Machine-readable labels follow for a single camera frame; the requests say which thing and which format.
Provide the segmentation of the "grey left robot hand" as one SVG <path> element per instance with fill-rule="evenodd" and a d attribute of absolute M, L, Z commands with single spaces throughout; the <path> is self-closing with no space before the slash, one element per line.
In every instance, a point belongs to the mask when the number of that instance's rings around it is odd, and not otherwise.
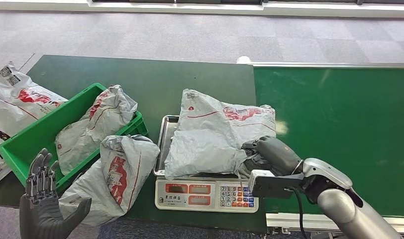
<path fill-rule="evenodd" d="M 32 161 L 26 178 L 25 194 L 19 202 L 19 228 L 22 239 L 66 239 L 83 221 L 91 209 L 92 199 L 82 198 L 78 208 L 63 218 L 55 190 L 55 170 L 52 154 L 41 149 Z"/>

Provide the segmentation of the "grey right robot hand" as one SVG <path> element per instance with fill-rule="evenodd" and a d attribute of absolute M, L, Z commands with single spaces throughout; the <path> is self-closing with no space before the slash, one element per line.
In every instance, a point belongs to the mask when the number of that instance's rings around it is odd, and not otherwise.
<path fill-rule="evenodd" d="M 269 170 L 275 176 L 288 176 L 303 172 L 303 160 L 285 143 L 273 136 L 262 136 L 242 144 L 245 161 L 238 170 L 250 176 L 255 169 Z"/>

